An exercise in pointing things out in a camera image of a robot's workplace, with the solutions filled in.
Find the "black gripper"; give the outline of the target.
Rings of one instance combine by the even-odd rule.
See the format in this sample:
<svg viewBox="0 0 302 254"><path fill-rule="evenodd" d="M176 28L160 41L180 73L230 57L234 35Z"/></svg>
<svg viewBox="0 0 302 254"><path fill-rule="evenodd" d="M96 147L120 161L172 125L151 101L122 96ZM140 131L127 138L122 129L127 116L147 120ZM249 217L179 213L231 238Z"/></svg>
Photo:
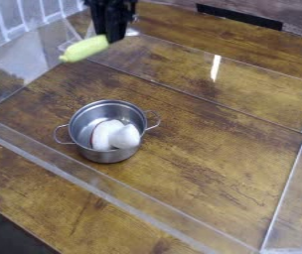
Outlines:
<svg viewBox="0 0 302 254"><path fill-rule="evenodd" d="M128 14L135 14L138 0L84 0L91 9L95 32L116 43L124 38Z"/></svg>

